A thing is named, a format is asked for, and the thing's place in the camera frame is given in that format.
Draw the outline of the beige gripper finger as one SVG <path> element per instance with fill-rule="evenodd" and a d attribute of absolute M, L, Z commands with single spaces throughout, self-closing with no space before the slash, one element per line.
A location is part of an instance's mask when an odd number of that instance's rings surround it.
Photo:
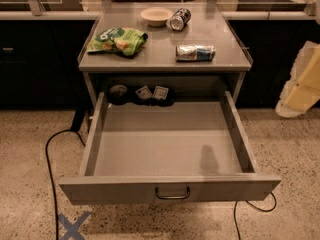
<path fill-rule="evenodd" d="M 285 118 L 305 114 L 320 100 L 320 44 L 306 41 L 299 50 L 276 105 Z"/>

